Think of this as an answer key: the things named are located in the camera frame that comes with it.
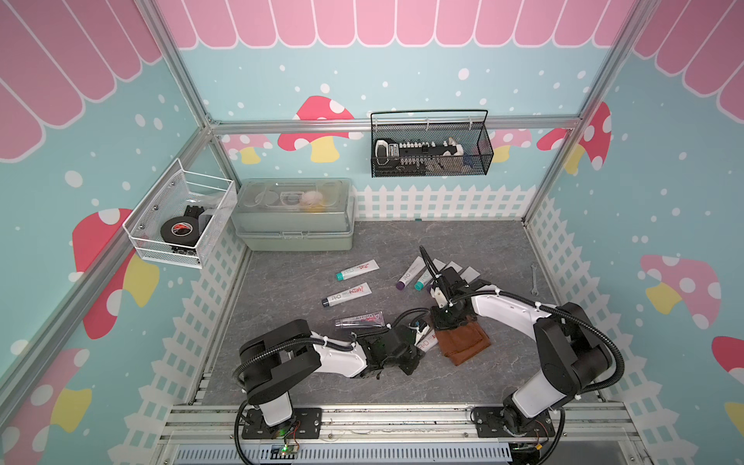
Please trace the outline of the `brown microfiber cloth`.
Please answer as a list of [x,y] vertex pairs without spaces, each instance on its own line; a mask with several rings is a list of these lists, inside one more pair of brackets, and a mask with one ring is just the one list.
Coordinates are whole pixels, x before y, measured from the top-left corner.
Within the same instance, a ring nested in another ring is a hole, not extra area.
[[489,336],[476,321],[469,321],[456,329],[436,329],[442,354],[455,366],[460,366],[491,346]]

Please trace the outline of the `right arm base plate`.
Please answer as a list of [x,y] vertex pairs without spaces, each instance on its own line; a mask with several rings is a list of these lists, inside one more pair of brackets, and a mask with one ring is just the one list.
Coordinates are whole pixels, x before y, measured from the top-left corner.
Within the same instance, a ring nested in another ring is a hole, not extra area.
[[555,436],[548,412],[538,414],[536,418],[526,418],[515,407],[474,407],[470,413],[470,421],[480,438],[544,440]]

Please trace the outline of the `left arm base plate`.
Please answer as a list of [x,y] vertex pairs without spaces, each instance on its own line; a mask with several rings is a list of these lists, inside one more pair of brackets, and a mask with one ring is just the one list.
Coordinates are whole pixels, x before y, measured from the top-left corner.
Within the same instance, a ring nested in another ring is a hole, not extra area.
[[238,431],[243,440],[318,439],[322,420],[321,408],[298,408],[288,420],[269,426],[258,408],[250,408],[242,413]]

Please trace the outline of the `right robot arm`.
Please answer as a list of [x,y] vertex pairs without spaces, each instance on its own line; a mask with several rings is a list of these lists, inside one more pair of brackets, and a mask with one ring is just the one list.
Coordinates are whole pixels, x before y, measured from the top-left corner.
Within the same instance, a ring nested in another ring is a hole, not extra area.
[[479,324],[486,318],[528,336],[537,347],[539,370],[509,394],[496,414],[499,429],[522,437],[548,421],[577,396],[620,381],[625,362],[612,340],[573,302],[540,303],[486,281],[467,282],[451,267],[437,267],[425,249],[435,301],[431,321],[443,355],[456,365],[484,352],[490,339]]

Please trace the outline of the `purple cap toothpaste tube top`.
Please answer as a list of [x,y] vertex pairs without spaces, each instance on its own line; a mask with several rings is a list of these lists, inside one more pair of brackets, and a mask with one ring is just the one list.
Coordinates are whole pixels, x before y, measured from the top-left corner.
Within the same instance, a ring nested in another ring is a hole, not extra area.
[[396,282],[396,288],[399,291],[403,291],[412,281],[420,276],[425,269],[425,262],[422,257],[416,257],[410,264],[410,267],[404,272],[404,274]]

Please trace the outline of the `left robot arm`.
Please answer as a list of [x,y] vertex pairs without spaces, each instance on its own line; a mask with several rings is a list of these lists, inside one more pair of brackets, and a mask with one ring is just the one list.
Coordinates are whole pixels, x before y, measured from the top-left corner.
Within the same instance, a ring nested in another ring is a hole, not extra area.
[[243,344],[232,378],[267,426],[289,424],[296,419],[290,390],[313,374],[364,379],[397,368],[412,375],[424,357],[417,338],[428,312],[422,307],[406,310],[392,323],[349,340],[312,331],[302,319],[291,321]]

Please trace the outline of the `red cap toothpaste tube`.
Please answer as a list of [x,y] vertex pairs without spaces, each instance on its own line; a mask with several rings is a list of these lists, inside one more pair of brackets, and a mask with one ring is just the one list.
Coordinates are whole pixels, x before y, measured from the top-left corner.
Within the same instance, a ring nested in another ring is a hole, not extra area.
[[422,352],[428,353],[438,345],[438,338],[435,331],[428,331],[426,336],[422,337],[417,343],[417,348]]

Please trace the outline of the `dark cap toothpaste tube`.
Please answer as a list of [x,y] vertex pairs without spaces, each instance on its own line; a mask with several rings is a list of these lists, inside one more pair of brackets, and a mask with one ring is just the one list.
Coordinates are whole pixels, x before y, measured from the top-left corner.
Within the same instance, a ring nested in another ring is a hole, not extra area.
[[333,294],[332,296],[324,298],[322,300],[322,305],[325,308],[330,308],[339,304],[343,304],[344,302],[350,300],[356,300],[357,298],[362,298],[363,296],[369,296],[371,294],[372,290],[369,285],[367,283],[362,283],[341,293]]
[[468,285],[470,285],[474,283],[481,275],[478,271],[476,271],[476,269],[467,267],[467,269],[461,271],[460,276]]

